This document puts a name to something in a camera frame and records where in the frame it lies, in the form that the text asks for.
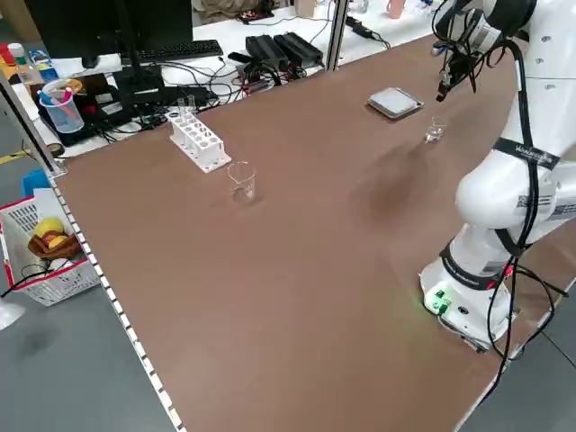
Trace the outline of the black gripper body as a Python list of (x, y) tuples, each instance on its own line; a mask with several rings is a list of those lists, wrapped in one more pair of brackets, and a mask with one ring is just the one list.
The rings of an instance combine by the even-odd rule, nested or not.
[(473, 57), (455, 52), (449, 56), (445, 73), (453, 74), (457, 78), (457, 85), (466, 79), (473, 71)]

